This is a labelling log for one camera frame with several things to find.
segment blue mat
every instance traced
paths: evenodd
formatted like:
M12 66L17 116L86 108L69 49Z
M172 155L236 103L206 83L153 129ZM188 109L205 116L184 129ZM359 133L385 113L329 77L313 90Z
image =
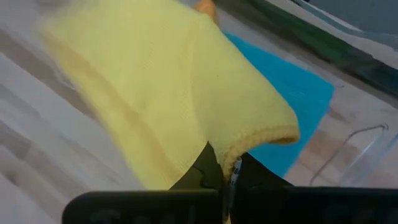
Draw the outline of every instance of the blue mat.
M297 115L301 132L299 142L288 146L264 144L249 151L264 166L283 177L328 111L334 88L311 72L267 53L239 37L226 32L224 34L272 83Z

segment orange object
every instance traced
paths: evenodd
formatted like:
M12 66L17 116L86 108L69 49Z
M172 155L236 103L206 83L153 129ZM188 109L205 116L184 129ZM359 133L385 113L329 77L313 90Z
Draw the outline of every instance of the orange object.
M208 14L211 19L217 23L216 4L214 4L213 0L199 0L199 2L195 5L195 9Z

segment wooden surface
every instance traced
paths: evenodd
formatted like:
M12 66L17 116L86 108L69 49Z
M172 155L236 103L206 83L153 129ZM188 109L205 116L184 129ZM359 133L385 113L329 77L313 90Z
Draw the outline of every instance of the wooden surface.
M277 3L313 19L283 2ZM59 4L61 0L0 2L1 223L59 223L66 203L83 192L142 188L89 107L32 35L41 13ZM387 123L390 136L398 133L398 111L380 100L379 92L254 24L243 23L221 10L218 16L223 29L318 74L336 87L329 113L285 177L293 184L308 185L315 171L357 129ZM386 54L384 47L372 46L375 54ZM350 141L343 156L316 184L334 185L375 134L366 133ZM398 168L394 158L398 155L390 154L363 184L397 187L398 177L392 171Z

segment black object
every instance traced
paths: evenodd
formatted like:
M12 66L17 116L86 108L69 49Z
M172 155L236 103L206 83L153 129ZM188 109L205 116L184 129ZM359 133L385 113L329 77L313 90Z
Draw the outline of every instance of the black object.
M241 156L232 224L398 223L398 190L294 187L249 154ZM208 223L226 218L228 187L207 144L168 191L91 192L72 200L63 224Z
M397 190L263 185L235 201L235 223L398 223Z

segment yellow knit fabric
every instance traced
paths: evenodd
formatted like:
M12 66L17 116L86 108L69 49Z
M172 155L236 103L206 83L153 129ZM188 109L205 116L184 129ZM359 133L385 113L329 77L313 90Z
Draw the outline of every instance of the yellow knit fabric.
M74 5L42 34L148 189L169 189L207 141L228 177L248 149L299 138L274 87L207 15L177 1Z

